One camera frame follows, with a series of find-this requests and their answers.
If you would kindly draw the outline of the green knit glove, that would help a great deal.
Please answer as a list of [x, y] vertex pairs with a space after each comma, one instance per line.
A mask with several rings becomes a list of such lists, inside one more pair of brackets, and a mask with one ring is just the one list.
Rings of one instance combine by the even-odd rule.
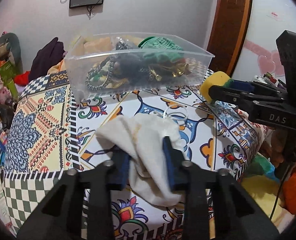
[[145, 51], [143, 58], [147, 63], [185, 62], [183, 48], [166, 37], [147, 37], [138, 44], [138, 47]]

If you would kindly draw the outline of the green gift box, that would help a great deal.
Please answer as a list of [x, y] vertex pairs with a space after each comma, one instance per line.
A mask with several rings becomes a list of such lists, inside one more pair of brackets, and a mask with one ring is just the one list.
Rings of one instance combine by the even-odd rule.
[[6, 82], [9, 79], [13, 79], [16, 75], [20, 74], [20, 70], [17, 66], [11, 64], [8, 61], [0, 61], [2, 65], [0, 65], [0, 77], [2, 81]]

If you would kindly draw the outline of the yellow green sponge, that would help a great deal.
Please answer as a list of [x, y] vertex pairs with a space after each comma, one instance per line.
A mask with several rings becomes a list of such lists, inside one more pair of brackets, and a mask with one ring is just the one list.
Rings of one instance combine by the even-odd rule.
[[203, 81], [199, 91], [203, 98], [208, 103], [211, 103], [213, 101], [213, 98], [209, 95], [210, 88], [212, 86], [229, 87], [232, 82], [233, 79], [230, 78], [226, 73], [218, 71], [213, 73]]

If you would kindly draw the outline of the white cloth towel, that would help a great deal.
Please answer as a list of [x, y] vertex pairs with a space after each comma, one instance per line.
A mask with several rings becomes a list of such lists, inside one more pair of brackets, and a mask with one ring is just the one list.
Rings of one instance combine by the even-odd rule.
[[154, 206], [170, 207], [183, 198], [170, 190], [163, 139], [183, 151], [179, 125], [170, 118], [138, 113], [128, 118], [119, 115], [95, 132], [100, 142], [110, 142], [130, 157], [128, 181], [132, 191]]

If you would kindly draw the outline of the brown wooden door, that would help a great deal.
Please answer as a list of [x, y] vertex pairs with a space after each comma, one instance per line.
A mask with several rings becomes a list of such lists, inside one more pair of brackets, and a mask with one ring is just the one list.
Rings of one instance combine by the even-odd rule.
[[232, 76], [245, 42], [252, 0], [217, 0], [207, 50], [215, 55], [209, 68]]

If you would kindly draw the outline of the dark purple garment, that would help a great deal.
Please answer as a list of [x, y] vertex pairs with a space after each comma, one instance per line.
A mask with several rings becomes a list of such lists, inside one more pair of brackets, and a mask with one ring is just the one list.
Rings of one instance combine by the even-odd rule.
[[58, 37], [53, 38], [37, 52], [37, 55], [32, 62], [28, 81], [30, 82], [41, 76], [45, 76], [51, 67], [63, 60], [64, 52], [63, 42], [60, 42]]

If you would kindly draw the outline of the pink rabbit figurine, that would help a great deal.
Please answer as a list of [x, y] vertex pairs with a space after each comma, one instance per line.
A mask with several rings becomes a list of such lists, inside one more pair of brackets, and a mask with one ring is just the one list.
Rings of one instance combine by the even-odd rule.
[[11, 99], [12, 95], [9, 89], [4, 86], [4, 82], [1, 79], [0, 75], [0, 105], [4, 105], [7, 99]]

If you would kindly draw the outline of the red plush item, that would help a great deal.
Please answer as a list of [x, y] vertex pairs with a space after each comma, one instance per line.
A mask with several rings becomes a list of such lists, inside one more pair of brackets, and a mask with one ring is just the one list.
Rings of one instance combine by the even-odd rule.
[[14, 77], [14, 83], [19, 86], [26, 86], [29, 83], [30, 71], [26, 71], [23, 74], [16, 75]]

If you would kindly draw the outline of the clear plastic storage bin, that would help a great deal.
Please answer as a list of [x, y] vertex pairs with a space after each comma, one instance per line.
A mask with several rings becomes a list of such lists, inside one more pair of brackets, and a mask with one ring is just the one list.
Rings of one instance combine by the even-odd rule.
[[[117, 77], [127, 78], [128, 83], [119, 88], [105, 88], [95, 92], [89, 90], [85, 84], [87, 73], [91, 69], [88, 70], [84, 76], [73, 74], [72, 76], [68, 76], [68, 79], [72, 88], [73, 96], [77, 102], [82, 102], [95, 96], [130, 92], [132, 90], [164, 88], [169, 86], [199, 85], [202, 83], [207, 69], [212, 59], [215, 57], [212, 53], [175, 35], [155, 33], [134, 34], [143, 35], [144, 39], [150, 36], [161, 36], [172, 39], [176, 44], [183, 48], [182, 53], [184, 53], [185, 63], [189, 64], [191, 74], [182, 75], [176, 78], [166, 74], [163, 76], [162, 81], [158, 82], [150, 75], [148, 65], [154, 63], [147, 63], [144, 60], [143, 54], [145, 51], [139, 47], [135, 48], [133, 43], [119, 39], [117, 45], [115, 46], [115, 50], [110, 51], [110, 53], [108, 53], [108, 57], [104, 60], [109, 59], [116, 61], [118, 68], [114, 73], [117, 74]], [[168, 66], [176, 63], [158, 64]]]

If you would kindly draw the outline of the grey dinosaur plush toy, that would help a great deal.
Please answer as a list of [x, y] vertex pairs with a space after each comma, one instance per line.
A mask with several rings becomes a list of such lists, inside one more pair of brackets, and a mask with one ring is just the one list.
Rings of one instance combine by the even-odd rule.
[[0, 37], [0, 60], [9, 60], [19, 74], [23, 73], [19, 38], [14, 33], [5, 33]]

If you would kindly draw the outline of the floral yellow green cloth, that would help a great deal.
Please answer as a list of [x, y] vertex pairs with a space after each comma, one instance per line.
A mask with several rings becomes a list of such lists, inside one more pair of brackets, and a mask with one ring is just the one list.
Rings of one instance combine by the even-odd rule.
[[99, 91], [102, 89], [115, 89], [128, 83], [127, 78], [117, 77], [114, 72], [117, 70], [117, 62], [106, 59], [95, 64], [87, 73], [85, 84], [89, 90]]

